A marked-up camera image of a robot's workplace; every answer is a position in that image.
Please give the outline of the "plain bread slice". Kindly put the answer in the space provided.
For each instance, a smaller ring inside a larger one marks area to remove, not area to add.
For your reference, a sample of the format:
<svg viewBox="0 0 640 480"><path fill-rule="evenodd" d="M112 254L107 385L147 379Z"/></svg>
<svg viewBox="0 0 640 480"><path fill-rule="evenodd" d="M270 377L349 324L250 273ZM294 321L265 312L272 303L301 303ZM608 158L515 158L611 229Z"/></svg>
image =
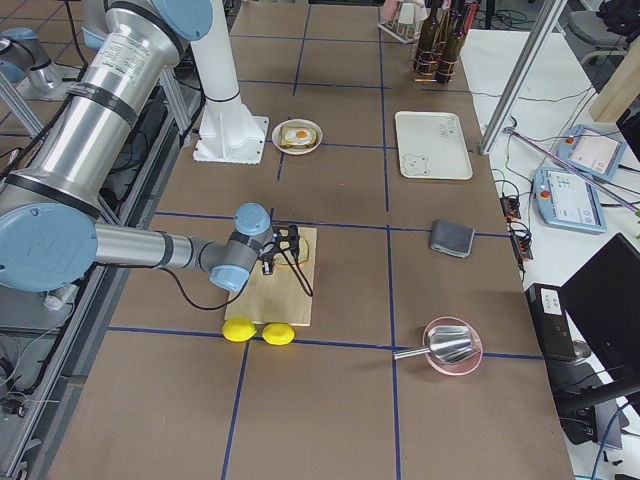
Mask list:
<svg viewBox="0 0 640 480"><path fill-rule="evenodd" d="M304 237L300 237L298 240L297 246L298 246L298 263L300 265L303 265L309 259L309 255L310 255L309 243ZM295 262L295 259L293 258L293 253L291 251L287 251L285 255L292 263ZM282 253L277 253L274 257L274 263L276 265L286 266L287 262L284 258L285 255Z"/></svg>

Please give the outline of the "bread slice with fried egg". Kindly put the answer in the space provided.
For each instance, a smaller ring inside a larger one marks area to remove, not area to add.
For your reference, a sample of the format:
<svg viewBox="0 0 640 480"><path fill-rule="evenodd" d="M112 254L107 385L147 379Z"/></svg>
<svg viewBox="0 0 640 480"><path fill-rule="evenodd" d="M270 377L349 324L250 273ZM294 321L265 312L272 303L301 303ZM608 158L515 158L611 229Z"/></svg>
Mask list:
<svg viewBox="0 0 640 480"><path fill-rule="evenodd" d="M309 149L317 143L317 132L306 126L284 125L280 129L279 146L283 149Z"/></svg>

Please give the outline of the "cream serving tray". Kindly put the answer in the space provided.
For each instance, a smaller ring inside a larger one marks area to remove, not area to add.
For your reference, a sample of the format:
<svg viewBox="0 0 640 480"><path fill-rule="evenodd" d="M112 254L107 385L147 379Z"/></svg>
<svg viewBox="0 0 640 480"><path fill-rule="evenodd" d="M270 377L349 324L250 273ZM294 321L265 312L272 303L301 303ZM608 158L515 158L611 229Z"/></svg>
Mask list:
<svg viewBox="0 0 640 480"><path fill-rule="evenodd" d="M473 169L456 114L398 111L394 122L402 176L424 180L472 178Z"/></svg>

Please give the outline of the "wooden cutting board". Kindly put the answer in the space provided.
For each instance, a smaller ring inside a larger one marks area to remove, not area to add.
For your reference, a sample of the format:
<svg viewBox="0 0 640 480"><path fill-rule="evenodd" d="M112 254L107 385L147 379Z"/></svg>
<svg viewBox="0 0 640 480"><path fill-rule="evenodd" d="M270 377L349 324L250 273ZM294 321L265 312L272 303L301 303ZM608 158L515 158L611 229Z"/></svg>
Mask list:
<svg viewBox="0 0 640 480"><path fill-rule="evenodd" d="M300 237L304 237L310 247L309 259L299 266L313 290L314 268L316 260L317 229L298 227ZM287 323L304 327L311 324L312 297L286 266L273 266L273 274L265 276L262 262L257 262L246 287L240 297L227 306L224 319L246 317L256 324Z"/></svg>

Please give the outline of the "yellow lemon left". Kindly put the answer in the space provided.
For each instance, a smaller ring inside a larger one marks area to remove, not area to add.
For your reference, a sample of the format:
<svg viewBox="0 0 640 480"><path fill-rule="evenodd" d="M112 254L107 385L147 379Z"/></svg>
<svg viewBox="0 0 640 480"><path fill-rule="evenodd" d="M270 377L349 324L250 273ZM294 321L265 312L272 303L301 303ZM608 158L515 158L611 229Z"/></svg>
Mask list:
<svg viewBox="0 0 640 480"><path fill-rule="evenodd" d="M245 342L257 333L256 325L246 317L233 317L224 321L221 332L226 340Z"/></svg>

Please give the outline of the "white plate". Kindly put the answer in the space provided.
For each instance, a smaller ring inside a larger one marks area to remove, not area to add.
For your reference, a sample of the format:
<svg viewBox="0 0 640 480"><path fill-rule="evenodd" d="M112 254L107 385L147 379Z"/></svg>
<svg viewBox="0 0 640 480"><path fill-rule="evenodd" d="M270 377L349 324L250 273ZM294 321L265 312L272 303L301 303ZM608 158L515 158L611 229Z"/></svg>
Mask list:
<svg viewBox="0 0 640 480"><path fill-rule="evenodd" d="M273 129L271 139L273 145L285 154L305 155L321 144L323 131L310 120L290 119Z"/></svg>

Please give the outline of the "dark grey folded cloth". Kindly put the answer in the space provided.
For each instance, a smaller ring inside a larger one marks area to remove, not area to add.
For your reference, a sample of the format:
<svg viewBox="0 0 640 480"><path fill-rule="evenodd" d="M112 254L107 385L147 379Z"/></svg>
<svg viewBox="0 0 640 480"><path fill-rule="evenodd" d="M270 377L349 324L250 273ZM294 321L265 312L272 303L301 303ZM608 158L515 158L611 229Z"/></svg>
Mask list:
<svg viewBox="0 0 640 480"><path fill-rule="evenodd" d="M456 258L471 254L476 230L448 220L433 223L429 246L432 250Z"/></svg>

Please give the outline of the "metal scoop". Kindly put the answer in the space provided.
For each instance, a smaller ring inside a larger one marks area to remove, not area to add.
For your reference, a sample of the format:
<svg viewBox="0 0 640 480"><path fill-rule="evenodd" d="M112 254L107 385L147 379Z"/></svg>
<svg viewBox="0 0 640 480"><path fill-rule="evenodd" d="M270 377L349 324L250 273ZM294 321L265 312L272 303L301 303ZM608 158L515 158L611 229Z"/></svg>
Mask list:
<svg viewBox="0 0 640 480"><path fill-rule="evenodd" d="M471 331L466 326L443 325L428 331L427 343L422 347L400 350L394 353L394 359L404 359L418 355L427 355L436 363L444 365L458 364L479 353L474 344Z"/></svg>

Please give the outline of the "pink bowl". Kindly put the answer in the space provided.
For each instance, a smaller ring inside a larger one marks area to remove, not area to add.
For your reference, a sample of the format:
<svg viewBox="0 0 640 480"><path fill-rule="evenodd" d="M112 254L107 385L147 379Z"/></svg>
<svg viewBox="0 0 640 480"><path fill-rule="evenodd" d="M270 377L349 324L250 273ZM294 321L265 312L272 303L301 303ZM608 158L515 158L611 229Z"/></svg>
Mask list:
<svg viewBox="0 0 640 480"><path fill-rule="evenodd" d="M465 360L458 363L454 363L454 364L441 363L436 359L434 359L430 354L425 354L426 361L436 371L445 375L463 376L463 375L467 375L474 372L481 364L483 353L484 353L482 341L478 333L475 331L475 329L464 320L461 320L455 317L450 317L450 316L439 317L429 322L427 326L424 328L424 331L422 334L422 343L424 345L426 345L429 342L430 331L435 327L439 327L439 326L467 327L471 335L472 346L475 348L476 352L471 357L466 358Z"/></svg>

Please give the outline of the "green wine bottle front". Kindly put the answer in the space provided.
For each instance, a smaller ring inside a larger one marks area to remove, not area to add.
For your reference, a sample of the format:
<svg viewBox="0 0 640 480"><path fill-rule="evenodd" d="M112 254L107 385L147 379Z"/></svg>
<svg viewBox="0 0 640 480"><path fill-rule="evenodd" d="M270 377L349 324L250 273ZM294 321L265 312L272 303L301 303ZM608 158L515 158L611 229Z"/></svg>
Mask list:
<svg viewBox="0 0 640 480"><path fill-rule="evenodd" d="M441 1L433 0L427 19L421 27L421 34L414 59L416 80L426 82L434 76L434 68L437 60L437 38L440 28L439 9Z"/></svg>

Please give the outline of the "pink cup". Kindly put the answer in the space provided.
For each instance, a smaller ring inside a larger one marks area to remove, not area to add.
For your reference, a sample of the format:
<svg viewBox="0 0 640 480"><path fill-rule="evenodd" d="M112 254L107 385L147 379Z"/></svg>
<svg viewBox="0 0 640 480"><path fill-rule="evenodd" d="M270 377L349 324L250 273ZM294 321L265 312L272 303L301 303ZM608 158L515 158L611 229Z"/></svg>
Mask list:
<svg viewBox="0 0 640 480"><path fill-rule="evenodd" d="M399 0L385 0L381 8L381 18L385 22L392 21L395 18L398 9Z"/></svg>

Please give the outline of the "black computer box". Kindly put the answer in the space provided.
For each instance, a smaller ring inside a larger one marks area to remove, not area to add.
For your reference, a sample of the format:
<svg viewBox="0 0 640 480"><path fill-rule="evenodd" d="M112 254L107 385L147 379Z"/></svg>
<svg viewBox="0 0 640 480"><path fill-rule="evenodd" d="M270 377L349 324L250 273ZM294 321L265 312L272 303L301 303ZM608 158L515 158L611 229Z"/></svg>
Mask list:
<svg viewBox="0 0 640 480"><path fill-rule="evenodd" d="M559 288L533 283L525 292L536 337L546 359L571 362L576 359Z"/></svg>

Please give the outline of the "green wine bottle back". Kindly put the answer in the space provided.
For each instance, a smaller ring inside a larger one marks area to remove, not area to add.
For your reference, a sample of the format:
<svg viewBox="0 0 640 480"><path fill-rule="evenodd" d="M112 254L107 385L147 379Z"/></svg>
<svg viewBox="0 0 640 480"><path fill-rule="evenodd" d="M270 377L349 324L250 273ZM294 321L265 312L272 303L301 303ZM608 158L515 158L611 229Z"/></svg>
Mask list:
<svg viewBox="0 0 640 480"><path fill-rule="evenodd" d="M455 35L468 33L477 9L476 0L455 0L452 3L452 27Z"/></svg>

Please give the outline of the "teach pendant far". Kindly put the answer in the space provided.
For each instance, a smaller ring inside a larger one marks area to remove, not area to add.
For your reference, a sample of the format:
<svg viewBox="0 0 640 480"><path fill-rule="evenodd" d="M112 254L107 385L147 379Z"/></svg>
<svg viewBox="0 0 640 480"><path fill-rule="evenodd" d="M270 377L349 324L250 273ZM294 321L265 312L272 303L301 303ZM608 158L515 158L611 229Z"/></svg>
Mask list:
<svg viewBox="0 0 640 480"><path fill-rule="evenodd" d="M587 125L579 124L565 134L557 155L563 161L600 180L611 181L627 143Z"/></svg>

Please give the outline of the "aluminium frame post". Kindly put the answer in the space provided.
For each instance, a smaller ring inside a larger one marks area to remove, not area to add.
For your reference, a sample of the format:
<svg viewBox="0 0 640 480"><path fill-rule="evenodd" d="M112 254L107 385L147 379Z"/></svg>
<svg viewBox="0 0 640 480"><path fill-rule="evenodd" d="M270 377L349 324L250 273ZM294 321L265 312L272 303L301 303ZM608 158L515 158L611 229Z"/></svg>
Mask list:
<svg viewBox="0 0 640 480"><path fill-rule="evenodd" d="M488 155L495 144L521 93L525 80L567 3L567 0L546 0L543 3L482 137L479 146L481 155Z"/></svg>

